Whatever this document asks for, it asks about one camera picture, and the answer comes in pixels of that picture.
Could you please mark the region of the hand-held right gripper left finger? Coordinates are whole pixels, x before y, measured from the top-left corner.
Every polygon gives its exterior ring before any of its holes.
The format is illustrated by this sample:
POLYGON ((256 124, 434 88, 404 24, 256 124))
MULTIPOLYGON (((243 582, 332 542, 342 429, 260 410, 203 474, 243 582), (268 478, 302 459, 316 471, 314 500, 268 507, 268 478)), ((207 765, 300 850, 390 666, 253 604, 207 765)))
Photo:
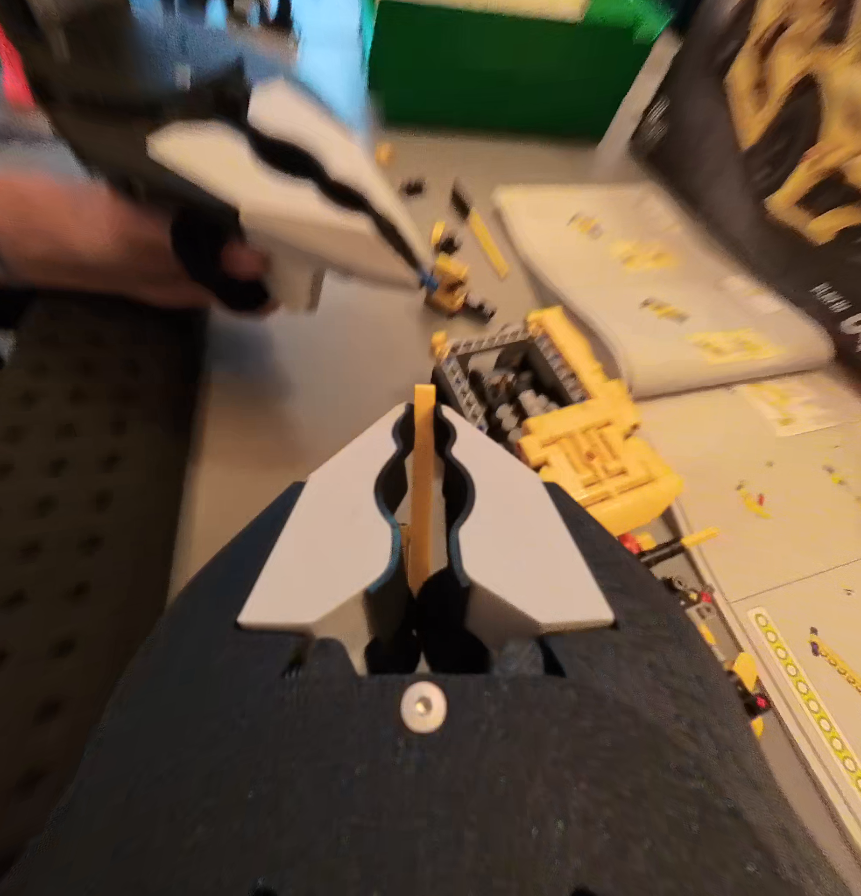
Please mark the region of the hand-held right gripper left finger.
POLYGON ((414 405, 404 402, 307 477, 240 628, 335 640, 359 673, 416 670, 414 594, 395 518, 413 448, 414 405))

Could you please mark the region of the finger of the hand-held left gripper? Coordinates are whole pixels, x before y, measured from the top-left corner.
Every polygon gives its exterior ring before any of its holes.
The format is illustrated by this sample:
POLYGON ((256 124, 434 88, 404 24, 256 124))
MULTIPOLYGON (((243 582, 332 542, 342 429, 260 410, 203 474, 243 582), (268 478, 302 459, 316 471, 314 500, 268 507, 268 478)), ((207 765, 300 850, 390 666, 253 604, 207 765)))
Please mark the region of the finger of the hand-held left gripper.
POLYGON ((402 210, 375 210, 394 227, 412 259, 384 236, 369 213, 346 210, 308 178, 280 173, 257 157, 244 133, 217 120, 176 122, 146 139, 149 158, 234 207, 246 240, 266 252, 367 283, 419 287, 431 255, 402 210))
POLYGON ((249 95, 246 130, 261 161, 308 178, 346 210, 369 213, 392 246, 412 259, 393 225, 375 210, 376 199, 387 210, 402 210, 420 233, 403 199, 358 137, 321 101, 290 81, 258 83, 249 95))

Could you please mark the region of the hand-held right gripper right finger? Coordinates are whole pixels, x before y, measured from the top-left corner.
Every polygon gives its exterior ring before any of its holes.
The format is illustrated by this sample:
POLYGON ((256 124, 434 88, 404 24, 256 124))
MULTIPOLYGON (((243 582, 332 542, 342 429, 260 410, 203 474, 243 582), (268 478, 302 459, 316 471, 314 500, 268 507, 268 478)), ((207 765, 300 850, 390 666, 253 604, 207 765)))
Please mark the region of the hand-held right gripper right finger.
POLYGON ((543 481, 447 406, 435 408, 434 442, 427 667, 487 671, 511 647, 612 626, 615 612, 543 481))

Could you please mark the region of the yellow black toy car model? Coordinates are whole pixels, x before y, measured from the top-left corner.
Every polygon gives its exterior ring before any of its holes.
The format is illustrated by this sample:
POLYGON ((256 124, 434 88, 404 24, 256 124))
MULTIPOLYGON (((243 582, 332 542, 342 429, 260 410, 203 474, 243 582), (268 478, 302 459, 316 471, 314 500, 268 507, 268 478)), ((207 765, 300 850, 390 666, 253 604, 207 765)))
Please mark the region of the yellow black toy car model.
POLYGON ((632 532, 666 511, 681 479, 637 434, 626 384, 604 373, 559 308, 480 338, 431 339, 439 400, 548 484, 559 486, 646 567, 715 538, 661 544, 632 532))

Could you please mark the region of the long yellow holed beam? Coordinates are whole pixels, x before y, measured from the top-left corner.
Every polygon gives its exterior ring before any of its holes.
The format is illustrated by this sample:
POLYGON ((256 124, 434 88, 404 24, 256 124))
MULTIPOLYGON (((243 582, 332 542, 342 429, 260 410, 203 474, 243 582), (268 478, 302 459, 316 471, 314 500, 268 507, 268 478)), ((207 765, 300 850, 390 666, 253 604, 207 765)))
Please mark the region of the long yellow holed beam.
POLYGON ((414 387, 414 447, 412 456, 412 495, 410 546, 407 574, 409 586, 417 595, 431 575, 432 503, 435 469, 436 388, 414 387))

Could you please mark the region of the building instruction booklet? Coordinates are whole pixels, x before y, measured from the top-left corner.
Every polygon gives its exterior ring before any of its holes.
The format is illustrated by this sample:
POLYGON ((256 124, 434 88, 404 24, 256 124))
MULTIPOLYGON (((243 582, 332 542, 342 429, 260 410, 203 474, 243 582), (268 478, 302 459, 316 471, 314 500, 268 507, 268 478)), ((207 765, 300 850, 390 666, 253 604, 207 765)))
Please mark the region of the building instruction booklet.
POLYGON ((654 185, 502 185, 527 272, 614 361, 681 532, 861 850, 861 397, 828 336, 654 185))

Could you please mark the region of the grey desk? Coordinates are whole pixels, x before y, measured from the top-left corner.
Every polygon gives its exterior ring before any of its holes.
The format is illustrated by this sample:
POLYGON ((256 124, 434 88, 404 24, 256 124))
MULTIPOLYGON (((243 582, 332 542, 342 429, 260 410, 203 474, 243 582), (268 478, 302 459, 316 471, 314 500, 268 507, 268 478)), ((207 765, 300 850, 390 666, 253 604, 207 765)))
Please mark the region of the grey desk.
MULTIPOLYGON (((458 180, 475 200, 511 272, 500 282, 467 234, 472 283, 497 306, 497 321, 521 317, 536 293, 490 202, 501 184, 636 181, 626 138, 602 144, 497 135, 394 130, 382 172, 393 187, 422 177, 406 202, 427 238, 450 219, 458 180)), ((395 290, 325 281, 313 315, 277 313, 263 322, 214 315, 208 326, 197 448, 186 484, 170 599, 281 491, 302 479, 427 378, 429 341, 446 326, 422 301, 395 290)))

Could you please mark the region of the person's left hand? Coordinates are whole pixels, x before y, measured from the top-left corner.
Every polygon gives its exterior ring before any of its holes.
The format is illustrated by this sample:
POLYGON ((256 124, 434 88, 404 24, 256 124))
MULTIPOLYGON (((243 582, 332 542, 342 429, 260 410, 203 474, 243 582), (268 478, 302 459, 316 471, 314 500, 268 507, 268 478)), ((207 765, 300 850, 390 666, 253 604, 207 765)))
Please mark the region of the person's left hand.
POLYGON ((0 171, 0 256, 12 278, 0 287, 101 293, 158 308, 217 306, 179 263, 169 231, 161 212, 109 185, 0 171))

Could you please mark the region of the green storage bin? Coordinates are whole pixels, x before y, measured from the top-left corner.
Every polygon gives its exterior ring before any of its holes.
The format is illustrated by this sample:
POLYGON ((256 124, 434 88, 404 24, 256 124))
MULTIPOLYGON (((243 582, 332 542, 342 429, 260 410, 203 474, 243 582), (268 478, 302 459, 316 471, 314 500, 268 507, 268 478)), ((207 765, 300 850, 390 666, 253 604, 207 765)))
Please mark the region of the green storage bin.
POLYGON ((369 94, 387 126, 601 139, 669 2, 375 2, 369 94))

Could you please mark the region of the yellow axle with black end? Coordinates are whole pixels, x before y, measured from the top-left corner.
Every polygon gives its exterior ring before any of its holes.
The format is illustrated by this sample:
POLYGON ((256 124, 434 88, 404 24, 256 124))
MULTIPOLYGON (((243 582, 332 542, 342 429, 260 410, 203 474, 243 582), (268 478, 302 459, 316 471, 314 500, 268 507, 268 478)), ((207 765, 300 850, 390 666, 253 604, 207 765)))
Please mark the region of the yellow axle with black end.
POLYGON ((499 280, 504 281, 510 272, 509 265, 477 206, 458 180, 454 181, 450 190, 450 205, 460 221, 473 234, 493 272, 499 280))

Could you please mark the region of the small yellow black subassembly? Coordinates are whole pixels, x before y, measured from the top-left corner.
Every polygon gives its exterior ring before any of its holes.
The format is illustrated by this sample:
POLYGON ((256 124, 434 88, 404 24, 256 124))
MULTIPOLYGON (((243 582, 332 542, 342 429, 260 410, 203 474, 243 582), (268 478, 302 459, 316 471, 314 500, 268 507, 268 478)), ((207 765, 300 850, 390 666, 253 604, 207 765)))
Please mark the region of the small yellow black subassembly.
POLYGON ((469 268, 451 254, 437 255, 431 274, 431 282, 425 290, 424 304, 447 318, 467 316, 483 323, 495 317, 497 308, 471 292, 468 283, 469 268))

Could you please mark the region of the toy car set box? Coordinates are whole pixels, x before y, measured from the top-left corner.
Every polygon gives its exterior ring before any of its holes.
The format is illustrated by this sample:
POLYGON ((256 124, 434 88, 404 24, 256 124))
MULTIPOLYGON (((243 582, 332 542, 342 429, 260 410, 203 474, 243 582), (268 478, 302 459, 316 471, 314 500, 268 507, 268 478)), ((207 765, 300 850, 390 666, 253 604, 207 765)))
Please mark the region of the toy car set box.
POLYGON ((861 374, 861 1, 698 2, 631 147, 861 374))

